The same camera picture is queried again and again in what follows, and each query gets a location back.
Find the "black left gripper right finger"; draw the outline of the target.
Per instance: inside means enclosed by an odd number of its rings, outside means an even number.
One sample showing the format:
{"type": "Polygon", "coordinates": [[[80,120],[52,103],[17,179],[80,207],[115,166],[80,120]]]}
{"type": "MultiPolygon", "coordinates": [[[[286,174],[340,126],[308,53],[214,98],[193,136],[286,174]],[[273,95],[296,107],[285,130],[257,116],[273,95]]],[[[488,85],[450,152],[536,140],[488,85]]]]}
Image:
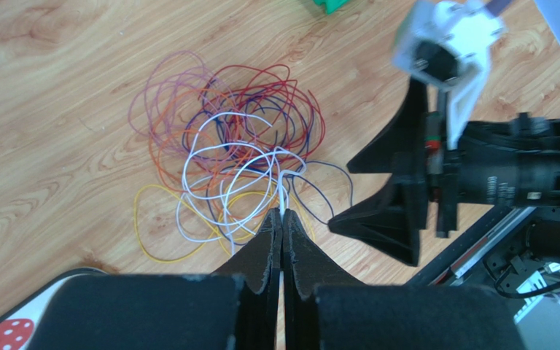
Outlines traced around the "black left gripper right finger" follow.
{"type": "Polygon", "coordinates": [[[288,349],[523,349],[505,303],[484,287],[364,284],[282,223],[288,349]]]}

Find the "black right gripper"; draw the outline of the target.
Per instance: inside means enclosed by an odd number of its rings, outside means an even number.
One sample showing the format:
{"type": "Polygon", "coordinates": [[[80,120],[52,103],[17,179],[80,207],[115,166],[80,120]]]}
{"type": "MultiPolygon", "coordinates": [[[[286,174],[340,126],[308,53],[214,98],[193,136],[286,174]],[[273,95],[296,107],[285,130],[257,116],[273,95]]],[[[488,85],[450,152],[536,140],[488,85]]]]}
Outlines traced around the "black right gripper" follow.
{"type": "MultiPolygon", "coordinates": [[[[391,173],[393,157],[414,150],[428,111],[427,86],[410,78],[400,108],[346,164],[349,172],[391,173]]],[[[437,236],[446,238],[457,229],[460,203],[560,207],[560,119],[520,113],[510,122],[469,122],[454,150],[446,148],[439,126],[438,116],[429,116],[424,137],[429,199],[438,204],[437,236]]],[[[416,267],[427,211],[426,175],[406,171],[392,174],[379,191],[335,215],[327,226],[416,267]]]]}

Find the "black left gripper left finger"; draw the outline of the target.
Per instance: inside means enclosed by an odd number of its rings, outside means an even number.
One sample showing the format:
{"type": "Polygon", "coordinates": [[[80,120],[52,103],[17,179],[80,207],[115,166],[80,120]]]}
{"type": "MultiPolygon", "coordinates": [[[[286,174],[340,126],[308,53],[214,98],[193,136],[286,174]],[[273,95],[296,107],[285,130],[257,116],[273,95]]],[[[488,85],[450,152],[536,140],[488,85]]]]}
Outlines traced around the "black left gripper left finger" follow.
{"type": "Polygon", "coordinates": [[[281,216],[210,274],[84,275],[48,303],[30,349],[273,349],[281,216]]]}

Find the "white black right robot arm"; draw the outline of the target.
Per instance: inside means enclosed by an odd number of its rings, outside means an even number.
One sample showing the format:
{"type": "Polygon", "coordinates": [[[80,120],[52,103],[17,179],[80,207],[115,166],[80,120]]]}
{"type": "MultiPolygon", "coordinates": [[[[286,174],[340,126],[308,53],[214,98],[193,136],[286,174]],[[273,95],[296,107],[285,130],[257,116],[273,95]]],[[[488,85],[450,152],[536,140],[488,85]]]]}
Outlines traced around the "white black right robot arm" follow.
{"type": "MultiPolygon", "coordinates": [[[[427,226],[427,207],[437,204],[436,233],[456,230],[461,203],[522,209],[560,209],[560,119],[521,113],[510,122],[469,122],[456,149],[449,150],[452,95],[437,94],[429,109],[427,86],[410,79],[408,92],[391,122],[349,162],[353,174],[390,175],[374,195],[335,215],[331,232],[415,266],[419,233],[427,226]]],[[[519,299],[510,280],[530,258],[560,263],[560,221],[534,219],[521,226],[524,244],[503,264],[488,265],[494,288],[519,299]]],[[[560,282],[543,289],[560,289],[560,282]]]]}

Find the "green storage bin left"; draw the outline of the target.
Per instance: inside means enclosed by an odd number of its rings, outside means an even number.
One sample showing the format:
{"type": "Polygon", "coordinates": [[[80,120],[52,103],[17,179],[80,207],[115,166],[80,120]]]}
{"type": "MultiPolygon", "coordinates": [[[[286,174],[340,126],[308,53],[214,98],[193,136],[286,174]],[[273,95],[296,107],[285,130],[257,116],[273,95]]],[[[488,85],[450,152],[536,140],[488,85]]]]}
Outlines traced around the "green storage bin left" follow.
{"type": "Polygon", "coordinates": [[[311,0],[311,2],[321,7],[327,15],[331,15],[349,3],[350,0],[311,0]]]}

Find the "white strawberry print tray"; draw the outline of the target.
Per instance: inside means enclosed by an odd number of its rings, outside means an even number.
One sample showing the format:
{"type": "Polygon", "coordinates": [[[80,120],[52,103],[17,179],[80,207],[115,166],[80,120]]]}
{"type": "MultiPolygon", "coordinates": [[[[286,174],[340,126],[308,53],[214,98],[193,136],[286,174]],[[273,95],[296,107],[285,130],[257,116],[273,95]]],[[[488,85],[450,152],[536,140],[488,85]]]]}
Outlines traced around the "white strawberry print tray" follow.
{"type": "Polygon", "coordinates": [[[55,293],[70,279],[102,276],[97,268],[75,268],[55,277],[0,316],[0,349],[26,349],[55,293]]]}

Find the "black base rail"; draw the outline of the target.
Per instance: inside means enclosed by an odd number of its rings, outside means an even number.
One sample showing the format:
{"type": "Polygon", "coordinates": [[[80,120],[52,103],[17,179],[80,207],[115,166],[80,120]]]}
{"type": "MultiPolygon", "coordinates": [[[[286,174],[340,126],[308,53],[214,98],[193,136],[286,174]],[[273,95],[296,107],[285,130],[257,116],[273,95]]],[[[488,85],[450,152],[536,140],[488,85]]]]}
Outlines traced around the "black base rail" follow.
{"type": "Polygon", "coordinates": [[[526,223],[536,210],[535,207],[493,207],[406,284],[447,284],[462,278],[500,241],[526,223]]]}

